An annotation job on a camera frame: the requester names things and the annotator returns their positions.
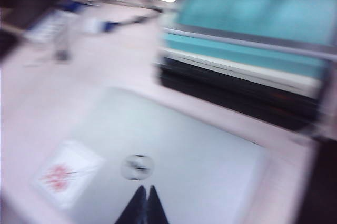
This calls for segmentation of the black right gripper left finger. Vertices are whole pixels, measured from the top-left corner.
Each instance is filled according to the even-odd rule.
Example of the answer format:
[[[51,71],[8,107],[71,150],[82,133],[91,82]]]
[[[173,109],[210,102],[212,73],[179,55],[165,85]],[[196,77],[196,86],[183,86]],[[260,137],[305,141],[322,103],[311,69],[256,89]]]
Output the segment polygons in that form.
[[[141,224],[145,223],[146,189],[139,186],[115,224]]]

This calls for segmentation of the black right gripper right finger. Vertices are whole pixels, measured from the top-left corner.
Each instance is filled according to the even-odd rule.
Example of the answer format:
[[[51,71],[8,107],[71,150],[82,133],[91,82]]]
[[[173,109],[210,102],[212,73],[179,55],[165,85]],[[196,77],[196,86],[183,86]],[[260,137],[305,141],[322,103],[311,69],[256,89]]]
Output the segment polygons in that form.
[[[154,185],[150,187],[147,200],[147,223],[148,224],[169,224],[160,198]]]

